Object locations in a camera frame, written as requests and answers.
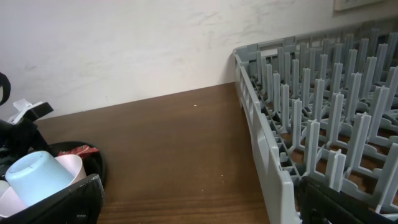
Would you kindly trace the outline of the red snack wrapper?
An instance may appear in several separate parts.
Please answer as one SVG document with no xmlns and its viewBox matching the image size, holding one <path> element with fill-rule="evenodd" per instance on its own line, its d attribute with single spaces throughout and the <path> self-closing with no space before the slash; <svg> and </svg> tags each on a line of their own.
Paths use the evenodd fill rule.
<svg viewBox="0 0 398 224">
<path fill-rule="evenodd" d="M 99 152 L 99 150 L 95 147 L 90 147 L 89 145 L 83 145 L 83 146 L 78 146 L 72 150 L 69 151 L 60 151 L 58 153 L 58 156 L 64 156 L 67 154 L 73 154 L 76 156 L 81 157 L 82 159 L 85 159 L 87 157 L 92 156 L 93 154 Z"/>
</svg>

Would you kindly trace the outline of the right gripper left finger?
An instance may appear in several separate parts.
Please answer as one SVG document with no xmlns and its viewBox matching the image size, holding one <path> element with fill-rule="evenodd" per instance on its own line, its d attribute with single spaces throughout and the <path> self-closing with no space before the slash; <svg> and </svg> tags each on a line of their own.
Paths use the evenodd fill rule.
<svg viewBox="0 0 398 224">
<path fill-rule="evenodd" d="M 96 224 L 103 206 L 104 188 L 98 174 L 91 174 L 1 224 Z"/>
</svg>

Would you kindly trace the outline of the grey-white plate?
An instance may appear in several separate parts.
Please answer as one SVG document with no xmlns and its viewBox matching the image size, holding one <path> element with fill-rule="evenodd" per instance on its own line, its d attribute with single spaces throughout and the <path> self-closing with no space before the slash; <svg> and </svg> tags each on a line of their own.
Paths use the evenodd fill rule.
<svg viewBox="0 0 398 224">
<path fill-rule="evenodd" d="M 6 192 L 6 190 L 10 187 L 9 183 L 5 180 L 0 180 L 0 197 Z"/>
</svg>

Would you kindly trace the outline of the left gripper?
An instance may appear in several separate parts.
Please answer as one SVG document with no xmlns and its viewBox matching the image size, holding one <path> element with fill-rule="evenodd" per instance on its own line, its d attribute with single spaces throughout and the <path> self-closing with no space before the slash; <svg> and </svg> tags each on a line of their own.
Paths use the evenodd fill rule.
<svg viewBox="0 0 398 224">
<path fill-rule="evenodd" d="M 13 105 L 19 112 L 8 121 L 1 121 L 1 174 L 5 174 L 8 168 L 28 154 L 30 149 L 51 151 L 34 123 L 53 111 L 50 104 L 43 101 L 30 103 L 21 99 Z"/>
</svg>

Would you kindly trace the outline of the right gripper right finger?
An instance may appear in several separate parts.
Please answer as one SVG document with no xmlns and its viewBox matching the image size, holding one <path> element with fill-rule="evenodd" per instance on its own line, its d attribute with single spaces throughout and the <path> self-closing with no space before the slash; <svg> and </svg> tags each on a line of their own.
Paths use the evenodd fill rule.
<svg viewBox="0 0 398 224">
<path fill-rule="evenodd" d="M 358 199 L 337 192 L 309 176 L 300 181 L 298 207 L 303 223 L 397 224 L 397 220 L 388 219 Z"/>
</svg>

